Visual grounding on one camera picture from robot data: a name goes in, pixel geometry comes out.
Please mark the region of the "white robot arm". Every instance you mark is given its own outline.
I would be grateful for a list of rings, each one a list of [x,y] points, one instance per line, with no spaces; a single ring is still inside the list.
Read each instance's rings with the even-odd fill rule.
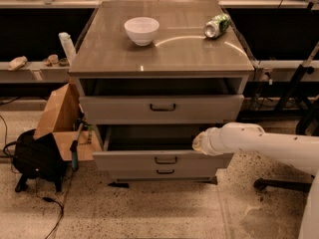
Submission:
[[[229,122],[198,134],[192,148],[212,156],[258,152],[313,175],[298,239],[319,239],[318,136],[268,133],[255,123]]]

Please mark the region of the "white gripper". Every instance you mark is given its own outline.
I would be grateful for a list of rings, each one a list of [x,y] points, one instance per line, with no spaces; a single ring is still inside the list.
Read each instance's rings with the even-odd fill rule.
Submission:
[[[219,137],[220,129],[212,127],[199,134],[192,142],[192,148],[209,155],[222,154],[223,145]]]

